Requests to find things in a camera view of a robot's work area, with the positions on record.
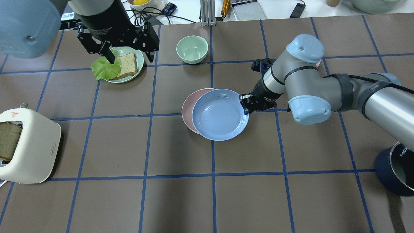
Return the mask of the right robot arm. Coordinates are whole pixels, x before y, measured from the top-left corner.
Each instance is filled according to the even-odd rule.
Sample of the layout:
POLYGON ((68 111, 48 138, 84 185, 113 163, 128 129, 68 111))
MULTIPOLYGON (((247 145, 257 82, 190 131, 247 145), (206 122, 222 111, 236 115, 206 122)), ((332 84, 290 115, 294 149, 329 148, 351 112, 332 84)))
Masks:
POLYGON ((300 125, 322 123, 333 112, 357 110, 412 150, 413 90, 401 86, 388 73, 322 77, 317 63, 324 53, 315 36, 300 34, 277 59, 256 60, 252 69, 261 73, 261 79, 250 93, 239 96, 244 114, 273 108, 277 99, 287 94, 288 109, 300 125))

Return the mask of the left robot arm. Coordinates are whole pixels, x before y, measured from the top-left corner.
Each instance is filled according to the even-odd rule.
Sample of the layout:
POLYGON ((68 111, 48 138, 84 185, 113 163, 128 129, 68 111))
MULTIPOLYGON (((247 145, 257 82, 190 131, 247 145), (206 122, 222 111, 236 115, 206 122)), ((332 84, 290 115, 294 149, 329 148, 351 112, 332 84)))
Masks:
POLYGON ((130 22, 119 0, 2 0, 0 2, 1 54, 20 59, 43 55, 56 33, 67 28, 61 16, 70 6, 79 21, 77 38, 90 54, 115 62, 110 47, 128 46, 146 53, 150 62, 159 50, 159 37, 149 22, 130 22))

